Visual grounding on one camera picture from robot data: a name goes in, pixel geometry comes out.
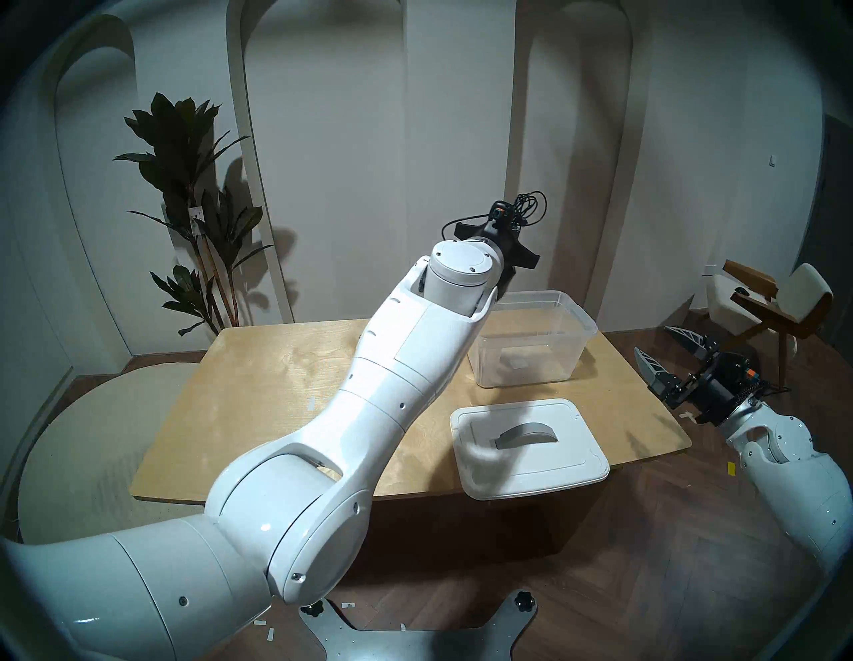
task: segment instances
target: wooden table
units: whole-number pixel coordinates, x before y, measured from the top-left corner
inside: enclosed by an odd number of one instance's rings
[[[343,381],[367,320],[228,328],[181,390],[130,487],[143,500],[203,503],[237,456],[296,431]],[[598,333],[560,383],[484,389],[462,361],[414,423],[375,497],[460,491],[450,414],[482,404],[564,397],[575,403],[611,467],[690,447],[670,411]]]

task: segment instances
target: metal mounting plate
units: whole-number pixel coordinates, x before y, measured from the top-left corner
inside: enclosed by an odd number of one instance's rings
[[[323,609],[317,613],[320,603]],[[320,641],[330,661],[434,661],[437,658],[509,661],[515,641],[538,608],[529,591],[514,590],[489,621],[477,629],[361,631],[353,629],[328,600],[318,604],[300,608],[299,616]]]

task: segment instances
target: plastic storage box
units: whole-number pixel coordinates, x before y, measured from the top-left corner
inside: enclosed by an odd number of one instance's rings
[[[565,381],[597,332],[563,292],[511,292],[495,303],[468,360],[484,388]]]

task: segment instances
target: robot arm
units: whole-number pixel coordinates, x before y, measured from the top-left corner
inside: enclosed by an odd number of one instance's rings
[[[5,542],[81,655],[195,658],[269,608],[271,594],[301,606],[325,596],[361,547],[406,430],[450,382],[514,266],[535,265],[521,224],[515,206],[496,202],[484,225],[464,226],[470,238],[419,259],[368,322],[329,405],[234,460],[203,514],[44,546]]]
[[[640,373],[671,408],[691,402],[697,422],[718,426],[740,467],[770,506],[782,530],[829,572],[853,540],[850,485],[832,457],[812,448],[806,426],[761,400],[772,391],[743,356],[721,353],[707,337],[666,327],[702,368],[683,382],[648,354],[634,349]]]

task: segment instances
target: box lid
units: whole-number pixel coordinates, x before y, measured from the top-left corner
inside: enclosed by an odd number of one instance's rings
[[[592,432],[567,399],[457,409],[450,428],[462,488],[477,500],[570,489],[600,482],[610,472]],[[553,435],[544,432],[548,429]]]

